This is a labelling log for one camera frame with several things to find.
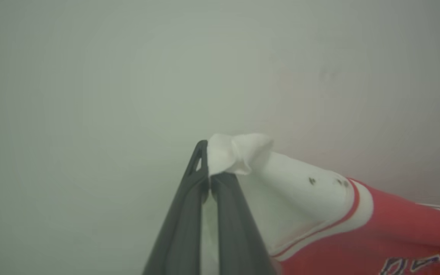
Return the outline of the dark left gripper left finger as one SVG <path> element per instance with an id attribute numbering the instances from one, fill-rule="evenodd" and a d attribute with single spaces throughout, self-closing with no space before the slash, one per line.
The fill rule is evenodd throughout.
<path id="1" fill-rule="evenodd" d="M 208 142 L 197 143 L 142 275 L 200 275 L 202 205 L 209 193 Z"/>

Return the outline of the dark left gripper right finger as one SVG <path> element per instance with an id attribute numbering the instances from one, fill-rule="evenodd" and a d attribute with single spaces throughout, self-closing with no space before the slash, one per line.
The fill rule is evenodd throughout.
<path id="1" fill-rule="evenodd" d="M 220 275 L 276 275 L 260 231 L 235 174 L 211 178 L 218 204 Z"/>

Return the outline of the red and white jersey garment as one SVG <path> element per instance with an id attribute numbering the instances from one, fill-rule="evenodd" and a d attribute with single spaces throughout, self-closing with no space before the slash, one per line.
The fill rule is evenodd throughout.
<path id="1" fill-rule="evenodd" d="M 274 275 L 440 275 L 440 206 L 412 202 L 272 150 L 263 134 L 214 134 L 210 177 L 239 178 Z"/>

